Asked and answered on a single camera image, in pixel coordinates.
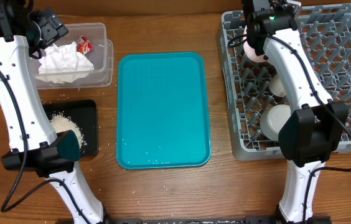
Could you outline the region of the small pink bowl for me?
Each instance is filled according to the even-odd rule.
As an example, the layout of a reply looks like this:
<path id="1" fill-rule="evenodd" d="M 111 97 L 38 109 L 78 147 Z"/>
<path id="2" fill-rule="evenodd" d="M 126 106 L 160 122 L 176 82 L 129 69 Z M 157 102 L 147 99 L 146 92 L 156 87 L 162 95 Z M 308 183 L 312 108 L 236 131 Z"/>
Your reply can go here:
<path id="1" fill-rule="evenodd" d="M 250 44 L 248 43 L 248 36 L 244 37 L 243 40 L 245 41 L 243 44 L 243 50 L 244 50 L 245 54 L 247 55 L 247 57 L 252 62 L 256 62 L 256 63 L 267 62 L 270 65 L 274 65 L 274 63 L 265 54 L 262 54 L 262 55 L 256 54 L 255 49 L 253 47 L 251 47 Z"/>

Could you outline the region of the white cup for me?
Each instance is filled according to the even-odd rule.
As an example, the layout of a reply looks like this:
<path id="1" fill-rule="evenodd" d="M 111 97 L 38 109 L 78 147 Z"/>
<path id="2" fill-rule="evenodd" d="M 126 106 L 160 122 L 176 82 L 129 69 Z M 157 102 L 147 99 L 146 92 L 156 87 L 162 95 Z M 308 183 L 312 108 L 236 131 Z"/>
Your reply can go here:
<path id="1" fill-rule="evenodd" d="M 283 84 L 281 82 L 281 79 L 278 73 L 271 78 L 269 82 L 269 90 L 273 95 L 277 97 L 286 96 L 286 91 L 283 87 Z"/>

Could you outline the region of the white napkin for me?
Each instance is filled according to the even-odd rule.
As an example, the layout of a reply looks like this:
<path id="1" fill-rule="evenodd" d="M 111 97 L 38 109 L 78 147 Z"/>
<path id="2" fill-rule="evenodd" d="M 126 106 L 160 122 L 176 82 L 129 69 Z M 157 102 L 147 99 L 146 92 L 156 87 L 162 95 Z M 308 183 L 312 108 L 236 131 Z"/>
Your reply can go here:
<path id="1" fill-rule="evenodd" d="M 36 79 L 58 84 L 72 83 L 89 75 L 94 65 L 80 52 L 76 42 L 61 45 L 53 44 L 45 49 L 45 56 L 39 59 L 39 74 Z"/>

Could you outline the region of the red snack wrapper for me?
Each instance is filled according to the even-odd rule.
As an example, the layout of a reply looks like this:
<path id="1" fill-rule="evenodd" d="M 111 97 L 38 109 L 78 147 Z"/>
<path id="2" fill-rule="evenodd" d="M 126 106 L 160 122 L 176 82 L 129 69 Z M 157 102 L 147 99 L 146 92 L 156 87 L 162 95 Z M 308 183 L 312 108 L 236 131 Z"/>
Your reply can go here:
<path id="1" fill-rule="evenodd" d="M 77 52 L 85 55 L 93 49 L 92 43 L 84 36 L 80 36 L 77 41 Z"/>

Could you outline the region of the grey saucer bowl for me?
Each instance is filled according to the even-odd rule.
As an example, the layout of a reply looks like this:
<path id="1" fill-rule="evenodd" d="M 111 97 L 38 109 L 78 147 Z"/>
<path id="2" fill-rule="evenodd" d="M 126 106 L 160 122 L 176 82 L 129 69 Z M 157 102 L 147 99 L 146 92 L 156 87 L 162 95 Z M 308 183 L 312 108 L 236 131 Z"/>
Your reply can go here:
<path id="1" fill-rule="evenodd" d="M 288 105 L 276 105 L 266 110 L 260 118 L 262 133 L 272 141 L 278 141 L 281 128 L 291 116 L 291 109 Z"/>

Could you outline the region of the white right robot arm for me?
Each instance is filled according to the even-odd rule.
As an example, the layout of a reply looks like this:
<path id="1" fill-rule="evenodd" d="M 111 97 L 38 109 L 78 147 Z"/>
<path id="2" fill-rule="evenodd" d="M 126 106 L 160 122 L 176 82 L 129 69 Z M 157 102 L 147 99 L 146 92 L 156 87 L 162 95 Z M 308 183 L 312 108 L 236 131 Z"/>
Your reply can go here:
<path id="1" fill-rule="evenodd" d="M 288 161 L 276 223 L 330 223 L 312 216 L 319 173 L 339 145 L 348 108 L 334 102 L 304 53 L 295 13 L 287 2 L 243 1 L 246 39 L 255 55 L 272 61 L 286 91 L 291 115 L 278 142 Z"/>

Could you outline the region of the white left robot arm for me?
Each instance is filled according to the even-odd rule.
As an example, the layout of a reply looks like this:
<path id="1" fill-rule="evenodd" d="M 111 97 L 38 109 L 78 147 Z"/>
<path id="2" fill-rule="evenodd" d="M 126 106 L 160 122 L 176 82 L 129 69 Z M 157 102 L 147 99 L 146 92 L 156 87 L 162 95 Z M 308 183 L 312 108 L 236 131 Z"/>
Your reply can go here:
<path id="1" fill-rule="evenodd" d="M 109 223 L 82 174 L 75 133 L 56 132 L 30 74 L 30 61 L 68 32 L 51 9 L 35 10 L 33 5 L 0 0 L 0 105 L 10 147 L 2 164 L 19 174 L 33 171 L 43 184 L 52 185 L 75 223 Z"/>

